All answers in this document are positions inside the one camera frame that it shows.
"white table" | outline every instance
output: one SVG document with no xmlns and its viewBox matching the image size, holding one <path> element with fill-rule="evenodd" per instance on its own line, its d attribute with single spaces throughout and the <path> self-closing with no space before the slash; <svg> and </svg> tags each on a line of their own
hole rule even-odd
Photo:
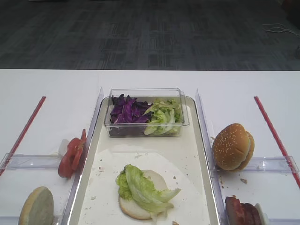
<svg viewBox="0 0 300 225">
<path fill-rule="evenodd" d="M 210 135 L 238 122 L 255 139 L 254 157 L 282 156 L 254 96 L 258 95 L 289 155 L 300 165 L 300 72 L 0 70 L 0 158 L 9 152 L 40 98 L 47 97 L 17 149 L 57 152 L 63 138 L 89 128 L 100 87 L 178 87 L 202 97 Z"/>
</svg>

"green lettuce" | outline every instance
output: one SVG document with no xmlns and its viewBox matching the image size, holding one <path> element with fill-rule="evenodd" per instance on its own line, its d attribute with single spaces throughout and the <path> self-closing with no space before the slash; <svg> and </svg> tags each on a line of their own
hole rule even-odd
<svg viewBox="0 0 300 225">
<path fill-rule="evenodd" d="M 175 190 L 156 190 L 153 182 L 145 178 L 139 168 L 132 165 L 125 166 L 124 171 L 117 178 L 117 184 L 120 187 L 119 194 L 122 198 L 123 196 L 128 200 L 133 198 L 141 208 L 154 213 L 154 215 L 173 208 L 173 204 L 168 203 L 168 201 L 181 191 L 179 188 Z"/>
<path fill-rule="evenodd" d="M 153 112 L 149 124 L 164 123 L 169 126 L 147 126 L 145 135 L 175 135 L 180 132 L 180 126 L 172 126 L 174 123 L 182 122 L 181 106 L 176 100 L 163 101 L 156 99 L 153 105 L 145 113 Z"/>
</svg>

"red straw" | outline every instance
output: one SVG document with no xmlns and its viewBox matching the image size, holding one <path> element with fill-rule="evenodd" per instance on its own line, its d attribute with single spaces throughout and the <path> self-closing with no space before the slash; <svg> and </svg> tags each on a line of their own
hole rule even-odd
<svg viewBox="0 0 300 225">
<path fill-rule="evenodd" d="M 28 122 L 26 123 L 24 129 L 22 130 L 21 134 L 19 135 L 18 139 L 16 140 L 15 144 L 13 145 L 11 151 L 8 154 L 8 157 L 6 158 L 6 161 L 3 165 L 3 167 L 0 169 L 0 176 L 3 174 L 3 172 L 5 171 L 6 166 L 8 165 L 10 159 L 12 158 L 12 156 L 14 155 L 15 151 L 17 150 L 18 146 L 20 145 L 22 139 L 24 138 L 29 126 L 31 125 L 31 123 L 33 122 L 35 116 L 37 115 L 38 111 L 40 110 L 40 108 L 42 107 L 44 101 L 46 99 L 46 96 L 42 96 L 41 100 L 39 101 L 37 107 L 35 108 L 35 110 L 33 111 L 32 115 L 30 116 Z"/>
<path fill-rule="evenodd" d="M 275 141 L 276 141 L 277 145 L 279 146 L 279 148 L 281 150 L 282 155 L 286 158 L 286 160 L 288 162 L 288 165 L 291 168 L 292 174 L 293 174 L 293 176 L 294 176 L 294 178 L 295 178 L 295 180 L 296 180 L 296 182 L 298 184 L 298 187 L 300 188 L 300 177 L 299 177 L 299 174 L 297 172 L 294 172 L 294 171 L 296 171 L 295 168 L 294 168 L 294 165 L 290 161 L 289 155 L 287 154 L 287 151 L 285 150 L 285 147 L 283 146 L 283 144 L 282 144 L 282 142 L 281 142 L 281 140 L 280 140 L 280 138 L 279 138 L 279 136 L 278 136 L 275 128 L 273 127 L 273 124 L 271 123 L 271 121 L 270 121 L 270 119 L 269 119 L 269 117 L 268 117 L 265 109 L 263 108 L 263 105 L 262 105 L 261 101 L 259 100 L 258 96 L 255 96 L 254 99 L 255 99 L 255 101 L 256 101 L 256 103 L 258 105 L 258 108 L 262 112 L 262 115 L 263 115 L 264 119 L 266 120 L 266 122 L 267 122 L 267 124 L 268 124 L 268 126 L 270 128 L 270 131 L 272 132 L 272 134 L 273 134 L 273 136 L 275 138 Z"/>
</svg>

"gray carpet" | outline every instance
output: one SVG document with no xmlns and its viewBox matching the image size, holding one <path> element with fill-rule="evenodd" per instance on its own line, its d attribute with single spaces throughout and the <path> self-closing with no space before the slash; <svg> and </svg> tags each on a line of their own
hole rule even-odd
<svg viewBox="0 0 300 225">
<path fill-rule="evenodd" d="M 0 68 L 300 70 L 274 0 L 0 0 Z"/>
</svg>

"white cable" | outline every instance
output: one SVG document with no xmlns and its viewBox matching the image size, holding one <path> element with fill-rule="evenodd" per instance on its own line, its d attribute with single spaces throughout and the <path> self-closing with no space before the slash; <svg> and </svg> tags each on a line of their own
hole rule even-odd
<svg viewBox="0 0 300 225">
<path fill-rule="evenodd" d="M 300 38 L 300 34 L 297 34 L 294 31 L 288 29 L 286 26 L 282 25 L 281 23 L 263 24 L 263 26 L 273 26 L 273 27 L 269 28 L 268 30 L 263 27 L 263 30 L 266 32 L 271 32 L 271 33 L 289 32 L 289 33 L 296 35 L 298 38 Z"/>
</svg>

